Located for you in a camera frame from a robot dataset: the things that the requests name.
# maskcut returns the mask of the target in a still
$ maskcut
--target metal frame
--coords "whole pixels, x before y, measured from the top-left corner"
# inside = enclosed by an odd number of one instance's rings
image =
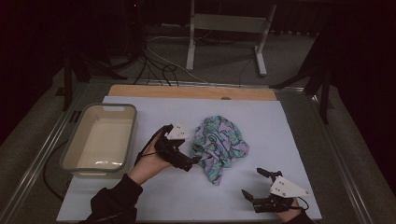
[[[262,34],[259,46],[255,46],[256,61],[259,67],[260,76],[265,77],[267,70],[265,68],[262,49],[268,36],[271,22],[276,11],[276,5],[272,5],[266,18],[236,17],[225,15],[207,15],[195,14],[195,0],[191,0],[191,17],[190,17],[190,43],[187,53],[186,69],[193,70],[194,65],[194,31],[195,29],[236,31]]]
[[[12,219],[17,215],[18,211],[21,209],[30,190],[35,184],[35,181],[39,177],[47,158],[50,156],[50,153],[55,148],[60,136],[62,135],[64,127],[66,126],[67,121],[69,121],[72,115],[73,107],[78,101],[79,96],[82,95],[82,92],[85,90],[85,86],[86,84],[78,85],[76,89],[76,100],[73,101],[73,103],[70,102],[71,106],[69,106],[68,109],[63,112],[62,115],[59,117],[55,126],[51,130],[46,142],[40,148],[37,155],[35,156],[35,159],[21,178],[20,183],[16,187],[14,193],[12,194],[11,198],[7,202],[6,207],[0,215],[0,223],[10,223]]]
[[[311,100],[309,102],[314,111],[319,111],[319,101],[316,96],[311,97]],[[322,124],[320,125],[320,127],[322,128],[323,134],[329,141],[332,157],[335,161],[335,168],[337,169],[338,174],[343,181],[346,193],[353,206],[353,209],[355,210],[356,216],[359,219],[359,223],[374,223],[368,207],[361,196],[361,191],[359,190],[359,187],[355,182],[352,173],[350,173],[349,168],[347,167],[346,160],[344,159],[340,148],[335,142],[332,131],[327,125],[323,123],[320,113],[315,113],[315,119]]]

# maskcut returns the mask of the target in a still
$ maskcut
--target translucent container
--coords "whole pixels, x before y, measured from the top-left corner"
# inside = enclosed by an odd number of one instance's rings
[[[61,167],[82,178],[121,178],[128,172],[134,105],[88,105],[78,120]]]

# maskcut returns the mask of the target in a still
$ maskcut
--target robotic hand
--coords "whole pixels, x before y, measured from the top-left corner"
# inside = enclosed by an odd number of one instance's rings
[[[279,213],[288,211],[289,209],[308,209],[308,207],[302,208],[291,206],[293,203],[293,198],[309,196],[309,193],[305,189],[300,188],[299,186],[284,178],[280,171],[273,173],[263,170],[262,168],[257,168],[257,173],[267,178],[271,177],[273,184],[270,188],[270,196],[264,199],[255,199],[251,194],[242,189],[245,199],[253,204],[253,208],[256,213]]]
[[[148,141],[143,150],[137,155],[136,162],[140,160],[147,146],[151,143],[155,136],[161,134],[158,141],[155,143],[155,150],[158,155],[163,158],[163,160],[170,162],[176,168],[180,168],[188,172],[190,168],[198,163],[201,157],[193,157],[192,159],[184,155],[178,149],[181,146],[185,139],[189,138],[189,136],[185,133],[183,127],[180,123],[174,125],[165,125],[161,127]]]

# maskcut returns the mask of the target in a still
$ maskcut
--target black wire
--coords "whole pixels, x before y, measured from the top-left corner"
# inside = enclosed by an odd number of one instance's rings
[[[169,81],[169,78],[166,76],[167,73],[171,73],[173,74],[176,84],[178,85],[178,80],[177,80],[177,75],[176,75],[176,70],[177,70],[177,66],[175,66],[174,64],[165,64],[165,63],[161,63],[155,59],[150,58],[149,56],[147,56],[144,52],[141,52],[141,55],[139,57],[138,60],[140,63],[142,63],[144,65],[144,67],[142,68],[142,70],[140,71],[139,76],[136,78],[136,80],[134,81],[134,84],[137,82],[137,80],[139,78],[142,77],[143,74],[143,70],[147,67],[149,72],[148,72],[148,83],[149,84],[149,74],[152,74],[156,77],[156,79],[161,83],[161,85],[163,84],[160,79],[155,75],[153,69],[151,66],[157,68],[158,70],[160,70],[162,72],[163,75],[163,79],[167,82],[167,84],[169,86],[172,86],[172,84]]]
[[[162,126],[157,132],[155,132],[154,135],[151,136],[151,138],[148,140],[148,142],[146,143],[146,145],[143,147],[143,149],[137,154],[136,160],[134,161],[134,166],[137,165],[137,163],[139,162],[140,158],[144,157],[144,153],[147,150],[147,148],[149,147],[149,144],[154,140],[154,138],[161,133],[163,130],[165,130],[166,126]]]
[[[146,82],[146,85],[148,85],[150,81],[151,81],[151,78],[149,77],[149,72],[148,72],[148,82]]]
[[[52,155],[62,146],[64,146],[66,143],[68,142],[68,140],[62,142],[59,146],[57,146],[55,149],[53,149],[51,151],[51,153],[49,154],[49,157],[47,158],[46,162],[44,163],[44,167],[43,167],[43,180],[44,180],[44,184],[47,186],[47,188],[49,189],[49,191],[51,191],[53,193],[53,195],[55,195],[59,200],[61,200],[62,202],[64,201],[64,197],[57,193],[48,183],[47,181],[47,177],[46,177],[46,172],[47,172],[47,164],[50,161],[50,158],[52,157]]]
[[[298,199],[300,199],[300,200],[302,200],[305,204],[306,204],[306,208],[302,208],[302,207],[300,207],[302,210],[308,210],[308,208],[309,208],[309,204],[308,204],[308,202],[306,201],[306,200],[304,200],[303,198],[301,198],[301,197],[298,197]]]

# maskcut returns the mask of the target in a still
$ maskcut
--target patterned cloth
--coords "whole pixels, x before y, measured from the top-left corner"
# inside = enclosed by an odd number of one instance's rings
[[[249,145],[242,140],[238,127],[222,116],[208,117],[195,130],[192,156],[201,156],[199,165],[209,181],[218,186],[222,167],[231,167],[237,158],[246,157]]]

